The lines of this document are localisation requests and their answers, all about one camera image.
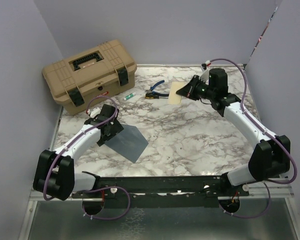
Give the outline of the cream paper letter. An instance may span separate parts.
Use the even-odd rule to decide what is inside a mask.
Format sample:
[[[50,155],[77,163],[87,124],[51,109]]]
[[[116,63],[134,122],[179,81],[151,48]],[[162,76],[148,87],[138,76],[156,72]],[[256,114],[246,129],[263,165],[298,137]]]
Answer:
[[[167,103],[169,105],[180,105],[182,97],[177,94],[177,91],[182,89],[187,83],[184,81],[174,81],[171,83]]]

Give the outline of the grey paper envelope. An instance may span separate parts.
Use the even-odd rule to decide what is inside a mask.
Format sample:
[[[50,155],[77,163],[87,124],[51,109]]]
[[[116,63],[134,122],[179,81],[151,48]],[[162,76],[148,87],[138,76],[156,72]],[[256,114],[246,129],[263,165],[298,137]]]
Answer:
[[[142,155],[148,141],[136,126],[122,124],[123,130],[105,143],[107,147],[132,163]]]

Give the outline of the green white glue stick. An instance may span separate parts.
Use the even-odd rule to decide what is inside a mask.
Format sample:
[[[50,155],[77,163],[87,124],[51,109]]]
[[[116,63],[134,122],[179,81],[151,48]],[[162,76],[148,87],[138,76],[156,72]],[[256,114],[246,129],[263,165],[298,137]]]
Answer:
[[[132,97],[134,97],[135,95],[136,95],[135,92],[130,93],[129,95],[125,96],[125,97],[123,98],[123,100],[124,100],[124,101],[127,101],[127,100],[131,99]]]

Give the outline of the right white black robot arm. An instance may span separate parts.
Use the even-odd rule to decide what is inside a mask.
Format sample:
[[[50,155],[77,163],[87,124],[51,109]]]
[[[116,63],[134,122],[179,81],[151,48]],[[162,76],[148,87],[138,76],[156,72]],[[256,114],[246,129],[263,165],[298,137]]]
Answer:
[[[249,162],[223,174],[219,189],[230,196],[238,186],[274,178],[290,170],[290,140],[268,130],[241,105],[241,100],[229,92],[228,75],[222,68],[206,69],[194,75],[189,83],[176,90],[176,95],[190,100],[209,100],[222,117],[231,122],[253,148]]]

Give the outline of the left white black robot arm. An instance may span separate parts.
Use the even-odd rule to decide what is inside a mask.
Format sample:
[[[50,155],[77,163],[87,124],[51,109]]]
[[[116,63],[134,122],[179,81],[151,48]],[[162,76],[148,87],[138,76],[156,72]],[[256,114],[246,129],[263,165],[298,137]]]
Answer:
[[[99,114],[84,122],[79,132],[64,145],[44,150],[38,158],[33,189],[45,194],[49,200],[66,200],[75,192],[96,197],[101,190],[97,175],[75,172],[77,161],[91,146],[99,147],[118,135],[124,128],[117,120],[119,110],[104,104]]]

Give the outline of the tan plastic toolbox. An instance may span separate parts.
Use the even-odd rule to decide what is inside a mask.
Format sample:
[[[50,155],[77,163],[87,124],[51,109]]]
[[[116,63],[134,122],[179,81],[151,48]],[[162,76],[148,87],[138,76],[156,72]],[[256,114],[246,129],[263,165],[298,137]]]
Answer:
[[[135,86],[137,64],[115,39],[42,69],[51,95],[71,116]]]

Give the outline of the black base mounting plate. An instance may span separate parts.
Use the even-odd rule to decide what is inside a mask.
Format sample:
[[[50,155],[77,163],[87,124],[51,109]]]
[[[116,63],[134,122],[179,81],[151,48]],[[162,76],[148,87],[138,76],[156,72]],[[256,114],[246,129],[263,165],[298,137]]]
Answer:
[[[219,199],[249,195],[241,185],[225,185],[220,175],[98,177],[95,188],[104,192],[78,191],[72,198],[94,205],[105,200],[106,208],[124,208],[127,203],[132,208],[217,208]]]

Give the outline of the blue handled pliers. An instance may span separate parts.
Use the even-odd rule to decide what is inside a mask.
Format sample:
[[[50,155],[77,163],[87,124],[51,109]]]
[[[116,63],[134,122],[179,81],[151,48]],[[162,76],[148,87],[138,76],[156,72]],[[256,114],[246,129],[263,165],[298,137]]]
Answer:
[[[156,87],[158,87],[160,84],[163,84],[165,81],[164,80],[160,80],[158,82],[156,82],[153,86],[151,86],[149,89],[145,90],[145,92],[149,93],[149,92],[153,92],[154,89]]]

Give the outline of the aluminium frame rail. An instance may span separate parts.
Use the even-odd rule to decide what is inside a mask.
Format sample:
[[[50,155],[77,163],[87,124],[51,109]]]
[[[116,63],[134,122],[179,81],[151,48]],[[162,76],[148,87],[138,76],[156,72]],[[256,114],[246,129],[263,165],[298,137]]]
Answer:
[[[186,177],[101,177],[94,180],[91,189],[80,186],[75,188],[72,182],[48,184],[44,189],[42,180],[35,186],[33,194],[46,193],[48,197],[58,200],[98,199],[102,193],[108,198],[128,192],[135,196],[181,196],[194,195],[206,198],[230,199],[236,197],[252,198],[292,198],[294,196],[289,184],[273,182],[252,182],[239,186],[223,186],[219,176]]]

